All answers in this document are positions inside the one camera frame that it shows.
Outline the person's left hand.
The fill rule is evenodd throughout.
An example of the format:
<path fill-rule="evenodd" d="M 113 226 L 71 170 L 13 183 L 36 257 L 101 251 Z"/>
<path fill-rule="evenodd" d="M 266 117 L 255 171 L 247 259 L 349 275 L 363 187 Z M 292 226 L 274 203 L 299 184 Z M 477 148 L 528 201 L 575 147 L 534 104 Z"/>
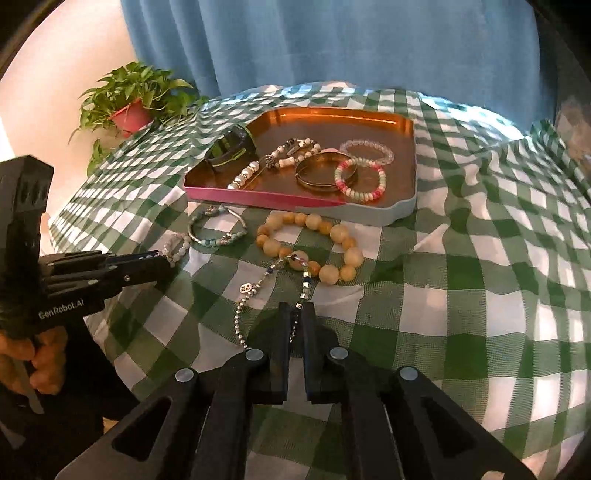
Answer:
<path fill-rule="evenodd" d="M 58 394 L 64 384 L 67 339 L 63 326 L 39 334 L 38 347 L 30 339 L 15 340 L 1 332 L 1 384 L 14 393 L 25 394 L 13 365 L 14 360 L 20 360 L 33 366 L 29 384 L 34 390 L 43 395 Z"/>

